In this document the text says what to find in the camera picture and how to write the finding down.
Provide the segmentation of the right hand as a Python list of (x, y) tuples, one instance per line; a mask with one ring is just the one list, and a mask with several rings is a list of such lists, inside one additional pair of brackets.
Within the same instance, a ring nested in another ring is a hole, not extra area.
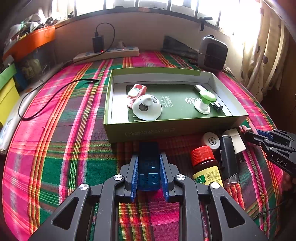
[(296, 184), (296, 178), (292, 178), (288, 173), (283, 172), (282, 181), (281, 181), (282, 194), (288, 193), (288, 192), (294, 193), (295, 184)]

